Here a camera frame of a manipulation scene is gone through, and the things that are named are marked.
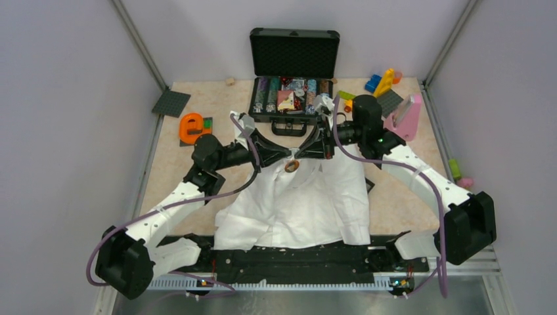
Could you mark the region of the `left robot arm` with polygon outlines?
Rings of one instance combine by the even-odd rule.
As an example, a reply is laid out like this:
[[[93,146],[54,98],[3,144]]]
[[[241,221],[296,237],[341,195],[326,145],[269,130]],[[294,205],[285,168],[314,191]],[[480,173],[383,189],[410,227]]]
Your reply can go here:
[[[97,260],[95,274],[102,285],[133,300],[158,276],[184,266],[195,271],[207,269],[211,255],[195,241],[182,237],[167,245],[161,242],[191,213],[211,200],[247,189],[264,167],[292,153],[262,136],[248,115],[233,112],[230,119],[240,133],[239,138],[224,146],[213,134],[199,136],[193,146],[193,165],[174,190],[149,212],[103,234],[92,254]],[[253,167],[247,182],[221,193],[225,178],[218,172],[247,163]]]

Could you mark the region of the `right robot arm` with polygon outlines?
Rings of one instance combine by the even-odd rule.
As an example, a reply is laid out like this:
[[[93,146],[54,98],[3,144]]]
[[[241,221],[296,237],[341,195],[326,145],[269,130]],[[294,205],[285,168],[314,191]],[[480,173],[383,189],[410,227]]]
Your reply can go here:
[[[371,95],[356,96],[352,118],[337,122],[338,101],[326,94],[314,99],[317,124],[295,157],[330,159],[335,149],[357,145],[358,161],[373,163],[401,181],[439,219],[432,232],[403,232],[387,244],[386,264],[403,270],[412,259],[438,257],[460,265],[497,238],[495,205],[485,193],[459,187],[422,161],[393,131],[384,127],[382,108]]]

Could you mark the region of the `brown ring brooch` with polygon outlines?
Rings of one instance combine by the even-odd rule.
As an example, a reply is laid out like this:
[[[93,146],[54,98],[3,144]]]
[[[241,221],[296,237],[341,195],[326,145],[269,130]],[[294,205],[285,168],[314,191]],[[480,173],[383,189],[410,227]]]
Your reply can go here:
[[[293,159],[285,164],[284,171],[287,173],[293,173],[299,168],[299,166],[300,166],[299,161]]]

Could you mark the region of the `white shirt garment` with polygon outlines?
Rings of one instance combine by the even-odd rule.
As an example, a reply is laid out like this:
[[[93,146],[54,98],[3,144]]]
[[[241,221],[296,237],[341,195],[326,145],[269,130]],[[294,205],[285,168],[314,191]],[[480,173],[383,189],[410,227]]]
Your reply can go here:
[[[216,214],[216,250],[370,244],[364,165],[339,149],[332,159],[301,159],[289,173],[285,167],[291,161],[263,168]]]

